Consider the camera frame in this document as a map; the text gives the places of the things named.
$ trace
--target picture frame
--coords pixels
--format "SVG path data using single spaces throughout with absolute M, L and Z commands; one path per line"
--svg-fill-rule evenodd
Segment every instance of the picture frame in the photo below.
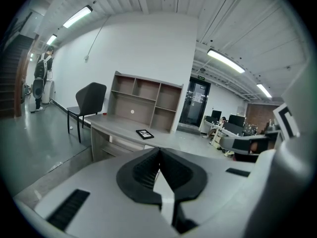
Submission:
M 150 139 L 150 138 L 154 138 L 154 136 L 149 133 L 146 129 L 138 129 L 135 131 L 136 133 L 139 134 L 139 136 L 145 140 L 145 139 Z

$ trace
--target ceiling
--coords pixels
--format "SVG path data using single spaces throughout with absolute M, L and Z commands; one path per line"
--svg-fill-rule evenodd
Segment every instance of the ceiling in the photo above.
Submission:
M 305 40 L 285 12 L 283 0 L 50 0 L 39 29 L 44 44 L 57 33 L 55 45 L 81 27 L 111 15 L 141 11 L 166 11 L 198 19 L 193 75 L 225 88 L 253 103 L 280 104 L 286 90 L 305 64 Z M 71 28 L 61 27 L 87 4 L 93 12 Z M 209 48 L 239 63 L 239 74 L 207 55 Z M 272 95 L 268 99 L 256 86 L 262 83 Z

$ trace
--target glass door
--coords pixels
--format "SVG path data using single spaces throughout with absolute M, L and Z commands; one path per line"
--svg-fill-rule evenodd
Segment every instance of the glass door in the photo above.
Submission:
M 185 103 L 179 122 L 200 126 L 202 121 L 210 84 L 191 77 L 186 93 Z

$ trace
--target gray chair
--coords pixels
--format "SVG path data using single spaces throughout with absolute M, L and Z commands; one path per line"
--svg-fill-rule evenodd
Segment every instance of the gray chair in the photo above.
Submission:
M 78 107 L 67 108 L 67 129 L 69 133 L 69 113 L 77 116 L 77 131 L 78 139 L 80 140 L 79 131 L 79 117 L 83 117 L 83 127 L 84 127 L 84 116 L 97 114 L 103 108 L 103 103 L 105 99 L 107 87 L 98 83 L 90 83 L 88 86 L 79 90 L 76 93 L 76 100 Z

